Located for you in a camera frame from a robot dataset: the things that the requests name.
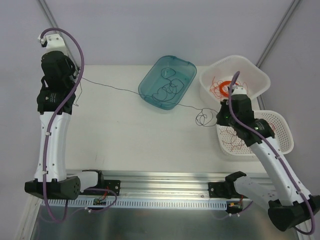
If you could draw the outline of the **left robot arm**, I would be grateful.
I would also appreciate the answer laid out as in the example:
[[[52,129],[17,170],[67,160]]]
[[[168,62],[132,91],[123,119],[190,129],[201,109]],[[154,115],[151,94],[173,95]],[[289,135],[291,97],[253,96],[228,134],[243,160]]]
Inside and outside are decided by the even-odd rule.
[[[66,172],[67,129],[75,94],[58,107],[75,85],[76,67],[63,52],[53,50],[41,57],[41,68],[44,76],[36,99],[41,123],[39,160],[34,179],[24,184],[24,190],[49,200],[75,200],[87,189],[99,195],[105,189],[100,170],[83,170],[72,176]]]

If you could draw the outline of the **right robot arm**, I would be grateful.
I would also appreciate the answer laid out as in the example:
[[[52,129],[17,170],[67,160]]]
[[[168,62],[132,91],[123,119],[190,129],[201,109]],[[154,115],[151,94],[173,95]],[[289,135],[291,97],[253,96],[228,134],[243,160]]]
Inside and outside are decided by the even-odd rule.
[[[242,171],[225,177],[223,182],[211,184],[213,195],[231,199],[243,195],[267,211],[273,225],[284,232],[303,222],[311,221],[315,231],[315,214],[320,210],[320,197],[312,195],[302,184],[281,153],[275,133],[264,119],[254,116],[252,103],[246,94],[231,94],[221,102],[217,124],[231,127],[236,135],[262,163],[271,179],[274,191],[254,182]]]

